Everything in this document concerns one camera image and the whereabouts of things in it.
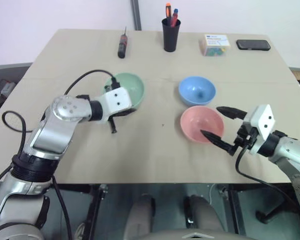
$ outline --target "white wall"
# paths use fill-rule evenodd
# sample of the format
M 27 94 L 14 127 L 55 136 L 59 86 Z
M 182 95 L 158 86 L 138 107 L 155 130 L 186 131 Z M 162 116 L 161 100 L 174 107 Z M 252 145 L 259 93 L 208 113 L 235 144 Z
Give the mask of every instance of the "white wall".
M 0 65 L 33 62 L 58 29 L 134 29 L 129 0 L 0 0 Z
M 139 0 L 143 30 L 162 30 L 168 0 Z M 180 31 L 266 34 L 300 68 L 300 0 L 169 0 Z M 130 0 L 0 0 L 0 65 L 33 62 L 57 29 L 134 29 Z
M 300 68 L 300 0 L 169 1 L 181 32 L 265 34 L 288 66 Z M 162 30 L 166 2 L 139 0 L 142 30 Z

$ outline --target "green bowl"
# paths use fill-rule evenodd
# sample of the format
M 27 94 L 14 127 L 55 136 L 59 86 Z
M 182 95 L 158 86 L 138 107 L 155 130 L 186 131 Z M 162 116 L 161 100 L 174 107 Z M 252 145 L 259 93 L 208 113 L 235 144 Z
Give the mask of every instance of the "green bowl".
M 114 75 L 116 80 L 124 87 L 132 102 L 132 108 L 137 109 L 144 97 L 144 84 L 139 76 L 132 73 L 119 73 Z M 105 85 L 111 85 L 111 79 L 107 79 Z

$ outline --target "blue bowl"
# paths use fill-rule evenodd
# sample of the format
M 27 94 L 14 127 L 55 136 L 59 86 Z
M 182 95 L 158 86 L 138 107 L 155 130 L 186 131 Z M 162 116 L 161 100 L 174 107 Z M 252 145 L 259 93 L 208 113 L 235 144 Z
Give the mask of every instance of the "blue bowl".
M 215 96 L 212 82 L 201 76 L 189 76 L 179 84 L 182 101 L 188 106 L 207 105 Z

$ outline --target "orange pen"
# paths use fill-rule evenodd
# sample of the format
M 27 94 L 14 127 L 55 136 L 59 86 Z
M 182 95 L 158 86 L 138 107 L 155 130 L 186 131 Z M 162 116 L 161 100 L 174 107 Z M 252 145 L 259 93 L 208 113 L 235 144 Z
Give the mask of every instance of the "orange pen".
M 171 4 L 168 2 L 165 5 L 165 14 L 166 14 L 166 21 L 167 21 L 167 25 L 171 26 Z

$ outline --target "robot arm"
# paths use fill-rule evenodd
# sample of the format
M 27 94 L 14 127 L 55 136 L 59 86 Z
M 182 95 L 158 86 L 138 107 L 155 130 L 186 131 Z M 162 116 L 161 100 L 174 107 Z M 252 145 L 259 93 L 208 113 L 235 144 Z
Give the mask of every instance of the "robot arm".
M 22 154 L 13 156 L 13 168 L 0 186 L 0 239 L 43 239 L 39 228 L 45 221 L 40 217 L 44 216 L 42 211 L 47 213 L 49 208 L 44 193 L 51 185 L 51 177 L 77 124 L 106 123 L 110 116 L 131 106 L 129 94 L 123 87 L 92 100 L 69 95 L 54 99 Z
M 289 138 L 277 130 L 271 133 L 275 120 L 270 105 L 260 105 L 249 113 L 224 106 L 217 107 L 217 110 L 231 119 L 243 120 L 234 145 L 202 130 L 204 136 L 230 155 L 234 155 L 238 147 L 247 146 L 250 154 L 267 157 L 289 177 L 300 204 L 300 140 Z

